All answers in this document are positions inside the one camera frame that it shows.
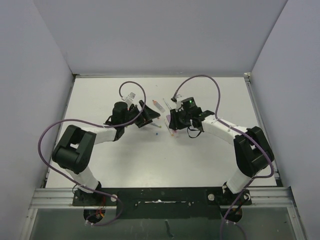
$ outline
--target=small object on table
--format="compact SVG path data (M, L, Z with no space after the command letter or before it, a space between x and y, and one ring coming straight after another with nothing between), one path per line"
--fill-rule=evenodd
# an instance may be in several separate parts
M170 135L173 137L175 135L174 131L169 128L169 124L168 124L168 121L166 119L164 120L164 124L165 124L166 128L168 129Z
M167 101L166 101L164 98L162 98L162 99L163 99L165 105L168 107L168 109L169 109L169 110L172 110L172 107L170 107L170 105L167 103Z
M154 122L150 122L150 125L155 126L157 128L162 128L162 126L155 124Z
M159 109L162 113L164 113L166 110L155 100L152 100L153 104L157 109Z
M131 104L134 103L134 99L135 99L136 94L133 92L130 92L130 94L128 96L123 96L121 99L128 104L128 108L131 106Z

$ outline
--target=screw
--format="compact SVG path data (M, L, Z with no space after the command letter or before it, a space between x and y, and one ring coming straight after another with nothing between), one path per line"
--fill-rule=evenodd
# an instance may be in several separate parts
M243 195L243 198L245 199L245 200L247 200L247 199L251 199L251 196L250 196L250 194L249 193L246 193L245 195Z
M111 197L111 202L115 202L115 201L117 201L117 199L115 199L115 198L113 198L113 197Z
M209 199L209 201L215 200L215 195L213 195L212 193L210 193L210 194L208 195L208 199Z

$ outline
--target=black mounting plate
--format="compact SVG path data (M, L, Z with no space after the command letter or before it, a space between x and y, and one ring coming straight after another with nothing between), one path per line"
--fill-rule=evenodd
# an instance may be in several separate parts
M220 219L220 207L229 206L237 194L230 198L223 196L221 187L152 187L152 188L100 188L99 191L117 195L124 208L120 219L188 219L208 218ZM100 206L101 199L85 197L82 191L76 190L73 206ZM245 190L240 202L244 201ZM117 206L116 213L121 210L121 204L106 198L105 206Z

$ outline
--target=white table surface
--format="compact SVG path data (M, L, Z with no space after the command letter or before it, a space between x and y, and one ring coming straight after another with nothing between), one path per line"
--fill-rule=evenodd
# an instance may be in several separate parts
M138 128L135 124L125 128L125 133L116 142L95 145L89 167L94 176L106 188L134 187L220 187L237 169L234 147L218 137L202 133L191 139L186 129L171 136L164 125L169 109L163 102L170 101L177 87L186 78L76 78L67 107L66 119L82 119L102 124L112 114L115 102L121 101L118 89L125 81L140 83L147 95L147 105L160 112L152 100L158 101L166 110L155 123ZM242 77L215 78L221 89L218 116L234 124L253 127L257 119ZM125 85L122 94L136 94L135 100L143 100L141 90L134 84ZM206 78L197 78L186 83L179 94L194 97L202 110L215 111L217 89ZM70 124L85 126L78 122L66 122L63 133ZM51 164L60 168L55 162ZM261 171L267 175L270 169ZM73 183L54 172L48 175L47 188L72 188ZM276 186L274 177L256 179L251 186Z

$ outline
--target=gray wall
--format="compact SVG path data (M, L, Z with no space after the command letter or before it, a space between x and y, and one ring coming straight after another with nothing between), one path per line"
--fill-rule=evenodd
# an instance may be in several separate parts
M72 75L31 0L2 1L0 23L0 238L15 240L46 173L38 138L61 118Z
M34 0L75 74L240 75L287 0Z
M320 1L289 0L252 71L252 86L310 240L320 236Z

